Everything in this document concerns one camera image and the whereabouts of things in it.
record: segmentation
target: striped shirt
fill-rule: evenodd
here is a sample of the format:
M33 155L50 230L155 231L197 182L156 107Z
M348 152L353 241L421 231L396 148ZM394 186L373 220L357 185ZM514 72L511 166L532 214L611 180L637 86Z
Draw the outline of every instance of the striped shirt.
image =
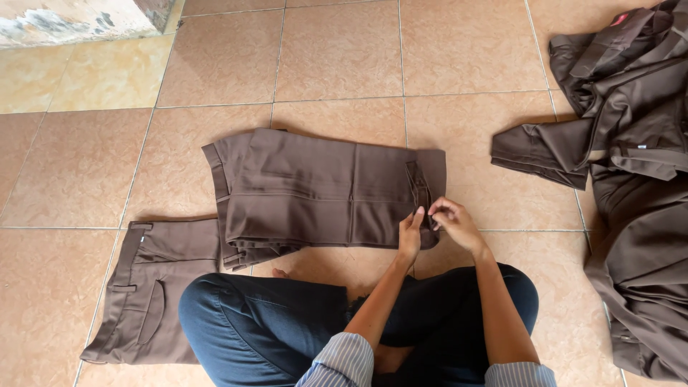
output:
M370 387L373 350L356 333L338 333L313 359L313 365L295 387ZM556 387L555 374L536 363L493 364L485 387Z

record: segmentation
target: pile of brown clothes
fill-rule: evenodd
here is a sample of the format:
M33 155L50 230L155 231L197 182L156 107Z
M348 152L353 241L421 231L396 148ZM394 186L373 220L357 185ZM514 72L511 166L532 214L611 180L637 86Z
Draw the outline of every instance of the pile of brown clothes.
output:
M131 222L81 359L197 364L178 318L191 281L301 247L398 247L398 224L446 189L441 150L324 140L259 128L203 147L217 219ZM427 216L421 249L439 242Z
M492 163L585 189L610 231L585 274L611 318L614 363L688 383L688 0L559 35L550 67L576 121L493 138ZM593 152L602 157L593 160Z

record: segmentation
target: hand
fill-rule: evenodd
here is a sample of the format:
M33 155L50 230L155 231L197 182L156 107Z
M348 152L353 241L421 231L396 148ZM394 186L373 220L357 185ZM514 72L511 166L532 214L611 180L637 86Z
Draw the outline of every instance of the hand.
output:
M437 199L428 210L428 214L444 227L444 230L464 249L470 251L475 257L487 247L485 239L473 223L473 218L466 211L466 207L452 202L444 196Z
M418 207L416 214L409 214L406 219L399 223L399 254L409 266L416 261L420 251L420 223L425 216L425 209Z

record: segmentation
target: pocket flap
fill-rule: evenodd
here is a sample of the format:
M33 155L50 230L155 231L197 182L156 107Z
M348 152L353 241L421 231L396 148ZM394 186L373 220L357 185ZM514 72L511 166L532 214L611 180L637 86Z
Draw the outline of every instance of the pocket flap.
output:
M162 314L165 312L165 292L162 288L162 282L159 280L153 284L153 294L151 294L151 302L148 305L146 317L141 326L141 333L138 336L138 343L145 344L153 337L155 331L158 330L160 322L162 321Z

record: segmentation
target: jeans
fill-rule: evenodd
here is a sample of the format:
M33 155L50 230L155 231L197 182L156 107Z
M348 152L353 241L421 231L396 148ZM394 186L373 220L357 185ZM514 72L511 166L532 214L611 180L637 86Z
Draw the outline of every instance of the jeans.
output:
M499 264L528 333L537 317L535 286ZM331 336L347 324L346 288L222 273L186 288L180 321L191 348L218 387L293 386ZM381 344L415 346L395 374L375 385L482 386L489 366L474 267L407 277Z

